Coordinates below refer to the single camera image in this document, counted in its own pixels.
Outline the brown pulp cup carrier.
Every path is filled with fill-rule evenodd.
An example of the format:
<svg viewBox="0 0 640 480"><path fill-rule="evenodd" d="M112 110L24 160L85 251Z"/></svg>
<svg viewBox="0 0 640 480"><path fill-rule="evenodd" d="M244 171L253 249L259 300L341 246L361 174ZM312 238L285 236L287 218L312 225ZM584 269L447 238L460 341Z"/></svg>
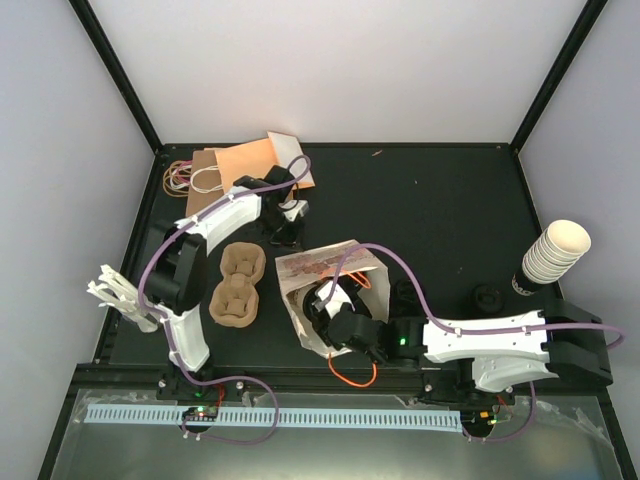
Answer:
<svg viewBox="0 0 640 480"><path fill-rule="evenodd" d="M209 304L214 322L224 327L245 328L257 317L259 294L256 284L263 278L266 254L257 244L235 242L222 253L222 281Z"/></svg>

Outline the printed white paper bag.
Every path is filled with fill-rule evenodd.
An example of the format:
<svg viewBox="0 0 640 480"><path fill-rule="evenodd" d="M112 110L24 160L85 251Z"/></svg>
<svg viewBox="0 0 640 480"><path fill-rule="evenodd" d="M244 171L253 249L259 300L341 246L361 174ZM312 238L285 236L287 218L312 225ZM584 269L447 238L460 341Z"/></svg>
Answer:
<svg viewBox="0 0 640 480"><path fill-rule="evenodd" d="M389 320L388 267L355 240L281 256L275 266L302 347L324 358L341 382L371 387L386 361L381 333ZM358 382L336 370L334 360L351 353L369 359L369 380Z"/></svg>

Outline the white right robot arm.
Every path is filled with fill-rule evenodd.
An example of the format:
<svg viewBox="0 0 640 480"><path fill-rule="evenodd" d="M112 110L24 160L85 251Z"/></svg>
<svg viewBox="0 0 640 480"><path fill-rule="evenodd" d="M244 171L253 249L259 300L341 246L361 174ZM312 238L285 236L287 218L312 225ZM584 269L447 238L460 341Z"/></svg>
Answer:
<svg viewBox="0 0 640 480"><path fill-rule="evenodd" d="M349 350L372 363L403 371L453 363L457 396L479 402L488 393L559 378L606 387L613 376L604 326L595 315L564 300L511 317L429 320L375 319L364 302L326 287L308 293L302 311L331 352Z"/></svg>

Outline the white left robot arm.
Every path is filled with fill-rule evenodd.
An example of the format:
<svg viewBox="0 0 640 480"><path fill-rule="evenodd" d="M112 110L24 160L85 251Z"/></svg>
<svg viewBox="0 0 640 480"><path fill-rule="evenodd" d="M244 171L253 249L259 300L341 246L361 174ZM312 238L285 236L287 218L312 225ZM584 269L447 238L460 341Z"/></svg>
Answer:
<svg viewBox="0 0 640 480"><path fill-rule="evenodd" d="M231 189L197 213L166 227L154 228L148 241L154 252L137 287L137 305L163 327L169 360L183 369L179 386L193 399L207 397L214 388L213 372L204 368L210 357L200 317L205 297L209 254L236 230L261 223L269 233L279 233L304 215L306 201L291 210L282 204L294 187L302 185L311 161L301 154L299 175L293 167L274 166L265 178L243 176Z"/></svg>

